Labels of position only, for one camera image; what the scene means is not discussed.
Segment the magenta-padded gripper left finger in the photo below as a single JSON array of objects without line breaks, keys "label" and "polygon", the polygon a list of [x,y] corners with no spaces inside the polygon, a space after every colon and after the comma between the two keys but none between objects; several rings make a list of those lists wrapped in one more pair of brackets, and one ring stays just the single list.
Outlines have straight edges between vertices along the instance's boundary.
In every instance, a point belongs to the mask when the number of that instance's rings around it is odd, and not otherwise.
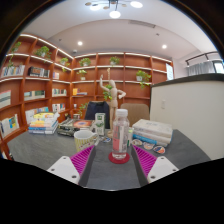
[{"label": "magenta-padded gripper left finger", "polygon": [[95,155],[95,147],[90,146],[71,157],[62,156],[48,169],[48,172],[85,187]]}]

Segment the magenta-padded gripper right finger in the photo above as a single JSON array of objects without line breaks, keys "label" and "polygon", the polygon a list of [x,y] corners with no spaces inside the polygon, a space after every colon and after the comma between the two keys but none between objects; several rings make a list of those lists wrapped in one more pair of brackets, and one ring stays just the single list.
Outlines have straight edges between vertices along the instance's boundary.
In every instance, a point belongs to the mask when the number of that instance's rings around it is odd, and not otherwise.
[{"label": "magenta-padded gripper right finger", "polygon": [[178,171],[178,168],[165,156],[156,157],[138,146],[132,146],[131,154],[141,186],[145,186]]}]

